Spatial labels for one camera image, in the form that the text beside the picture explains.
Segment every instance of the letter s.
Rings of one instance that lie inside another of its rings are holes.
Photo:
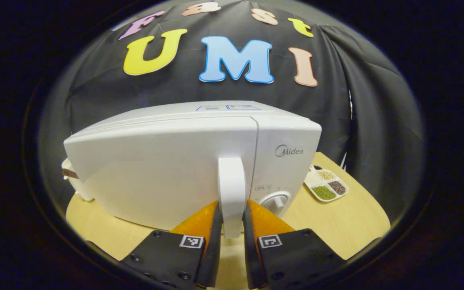
[[[254,8],[252,9],[252,17],[260,22],[264,22],[271,25],[277,25],[278,21],[275,19],[273,13],[264,11],[263,9]]]

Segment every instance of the screw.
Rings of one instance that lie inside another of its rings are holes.
[[[290,283],[286,286],[286,289],[298,289],[300,284],[302,284],[300,281],[295,281],[293,283]]]
[[[143,273],[146,277],[148,277],[149,279],[153,279],[153,280],[156,280],[155,276],[151,275],[150,273]]]
[[[134,261],[140,260],[139,257],[137,257],[135,254],[130,254],[130,258]]]
[[[282,277],[284,277],[284,273],[282,272],[276,272],[275,274],[271,275],[272,280],[279,280],[282,279]]]
[[[162,284],[171,286],[171,287],[173,287],[173,288],[176,288],[176,285],[173,284],[173,283],[171,283],[170,281],[162,281]]]
[[[180,279],[183,279],[183,280],[191,279],[191,275],[186,272],[178,272],[178,277],[180,277]]]

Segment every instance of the white divided tray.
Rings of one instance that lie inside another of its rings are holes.
[[[337,177],[334,173],[327,169],[320,169],[316,170],[312,165],[311,165],[311,171],[307,173],[307,176],[304,180],[305,185],[307,188],[315,195],[315,197],[322,201],[322,202],[331,202],[333,200],[337,200],[340,197],[345,196],[348,193],[348,186],[341,180],[339,177]],[[325,186],[329,191],[331,191],[334,194],[334,197],[331,199],[323,199],[319,197],[313,189],[315,187],[320,187],[320,186]],[[340,191],[341,186],[344,188],[344,193],[339,194],[335,187]]]

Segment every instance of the foam letter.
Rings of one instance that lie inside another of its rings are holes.
[[[205,2],[187,7],[186,11],[182,12],[182,16],[194,15],[201,12],[212,12],[218,11],[221,7],[218,7],[216,2]]]
[[[273,15],[273,13],[271,12],[264,11],[263,9],[257,9],[257,8],[252,9],[252,16],[256,20],[259,20],[260,22],[264,22],[264,23],[271,24],[271,25],[278,24],[278,21],[276,21],[275,19],[275,15]]]
[[[308,37],[313,37],[314,35],[307,31],[308,29],[311,29],[311,27],[307,24],[305,24],[302,20],[299,19],[294,19],[294,18],[288,18],[289,21],[293,22],[293,27],[295,27],[296,31],[299,33],[302,33],[305,36]]]
[[[296,77],[295,81],[301,85],[315,87],[318,81],[313,77],[313,68],[311,67],[311,53],[300,48],[289,48],[296,60]]]
[[[239,79],[247,64],[250,70],[245,79],[252,83],[270,84],[273,76],[269,74],[269,42],[250,40],[241,52],[224,36],[207,36],[201,39],[207,45],[205,71],[199,75],[201,81],[222,81],[225,73],[220,69],[221,61],[225,64],[232,79]]]
[[[125,56],[123,70],[129,75],[141,75],[167,66],[175,58],[180,36],[186,32],[187,29],[175,29],[160,35],[165,38],[164,47],[162,47],[160,55],[152,60],[144,60],[143,55],[147,44],[155,38],[154,36],[143,37],[131,42],[127,46],[128,52]]]
[[[137,33],[140,31],[141,27],[142,26],[147,26],[150,22],[153,21],[153,18],[155,18],[155,16],[160,16],[164,14],[164,11],[159,11],[157,13],[154,13],[152,15],[148,15],[144,18],[141,18],[139,20],[136,20],[132,23],[132,26],[130,26],[130,28],[125,32],[125,34],[121,35],[120,38],[118,38],[118,40],[121,40],[127,36],[130,36],[134,33]]]

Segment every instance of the microwave label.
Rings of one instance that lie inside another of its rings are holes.
[[[228,110],[226,105],[210,105],[210,106],[200,106],[197,108],[199,112],[211,112],[211,111],[226,111]]]
[[[304,153],[304,149],[302,148],[290,148],[287,145],[278,145],[275,149],[275,156],[282,157],[286,155],[296,155]]]
[[[255,187],[255,191],[265,191],[266,189],[271,189],[271,184],[259,185]]]
[[[260,110],[252,105],[227,105],[229,110]]]

